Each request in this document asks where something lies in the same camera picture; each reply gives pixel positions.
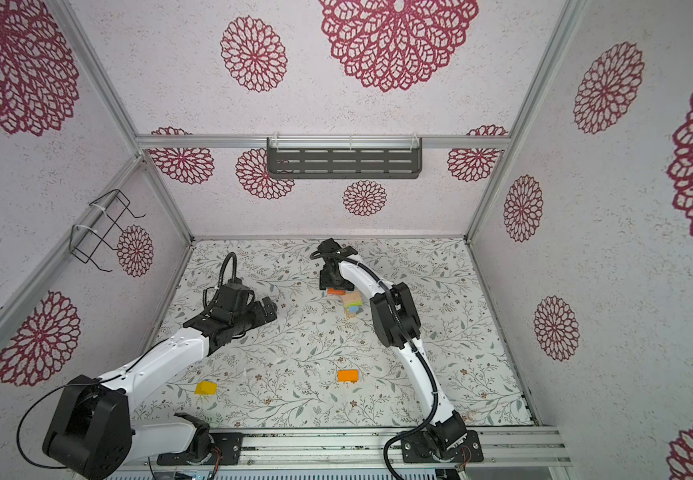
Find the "orange wood block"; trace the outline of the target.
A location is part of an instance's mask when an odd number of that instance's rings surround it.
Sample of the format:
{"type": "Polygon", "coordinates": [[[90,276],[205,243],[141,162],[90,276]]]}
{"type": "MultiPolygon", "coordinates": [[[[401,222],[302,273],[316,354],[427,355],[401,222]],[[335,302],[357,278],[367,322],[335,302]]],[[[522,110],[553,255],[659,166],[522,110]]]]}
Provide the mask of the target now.
{"type": "Polygon", "coordinates": [[[359,380],[359,371],[356,369],[338,370],[338,382],[355,383],[359,380]]]}

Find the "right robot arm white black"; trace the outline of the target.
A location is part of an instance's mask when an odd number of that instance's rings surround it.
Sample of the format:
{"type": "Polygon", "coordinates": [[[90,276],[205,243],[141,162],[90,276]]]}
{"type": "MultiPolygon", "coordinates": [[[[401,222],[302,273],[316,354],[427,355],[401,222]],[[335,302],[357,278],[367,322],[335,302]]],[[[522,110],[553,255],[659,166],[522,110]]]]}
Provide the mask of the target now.
{"type": "Polygon", "coordinates": [[[421,321],[408,286],[392,283],[370,269],[357,251],[326,239],[310,254],[322,260],[320,288],[358,291],[368,300],[374,333],[402,365],[419,402],[423,420],[411,434],[437,459],[448,460],[466,442],[467,428],[447,398],[421,339],[421,321]]]}

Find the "natural plain wood block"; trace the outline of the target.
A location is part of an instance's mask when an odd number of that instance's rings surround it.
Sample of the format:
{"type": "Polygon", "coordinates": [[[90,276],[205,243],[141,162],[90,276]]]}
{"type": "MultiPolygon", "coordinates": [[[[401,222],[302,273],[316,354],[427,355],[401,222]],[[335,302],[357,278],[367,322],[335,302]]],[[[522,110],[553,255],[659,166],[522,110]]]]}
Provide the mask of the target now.
{"type": "Polygon", "coordinates": [[[359,292],[349,292],[342,296],[342,304],[345,308],[362,306],[362,296],[359,292]]]}

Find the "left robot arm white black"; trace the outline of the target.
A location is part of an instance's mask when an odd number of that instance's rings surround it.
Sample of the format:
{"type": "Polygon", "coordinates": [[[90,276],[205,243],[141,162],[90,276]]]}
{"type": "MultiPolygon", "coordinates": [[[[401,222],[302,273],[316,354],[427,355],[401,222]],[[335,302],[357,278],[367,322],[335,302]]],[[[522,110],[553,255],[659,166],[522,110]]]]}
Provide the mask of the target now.
{"type": "Polygon", "coordinates": [[[42,452],[86,479],[106,479],[144,457],[175,455],[202,464],[214,451],[210,426],[176,413],[134,423],[132,412],[180,371],[210,357],[278,317],[278,306],[239,281],[230,281],[172,336],[98,378],[80,375],[62,390],[42,452]]]}

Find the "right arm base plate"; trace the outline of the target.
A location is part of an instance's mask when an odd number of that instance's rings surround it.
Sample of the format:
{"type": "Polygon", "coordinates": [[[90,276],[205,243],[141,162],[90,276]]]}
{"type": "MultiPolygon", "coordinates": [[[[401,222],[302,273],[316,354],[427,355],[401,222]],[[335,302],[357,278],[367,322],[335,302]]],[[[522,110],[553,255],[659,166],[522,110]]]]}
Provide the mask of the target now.
{"type": "Polygon", "coordinates": [[[422,463],[478,463],[483,461],[479,437],[474,430],[468,430],[460,444],[448,450],[435,447],[431,433],[416,433],[400,441],[402,461],[406,464],[422,463]]]}

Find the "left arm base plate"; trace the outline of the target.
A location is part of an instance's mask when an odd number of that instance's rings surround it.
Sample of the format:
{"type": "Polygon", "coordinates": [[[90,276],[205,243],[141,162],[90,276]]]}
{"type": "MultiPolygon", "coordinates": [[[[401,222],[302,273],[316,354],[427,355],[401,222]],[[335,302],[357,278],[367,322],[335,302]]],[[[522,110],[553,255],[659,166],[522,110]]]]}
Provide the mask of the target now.
{"type": "Polygon", "coordinates": [[[238,465],[242,441],[242,433],[198,433],[186,451],[160,454],[154,463],[157,466],[238,465]]]}

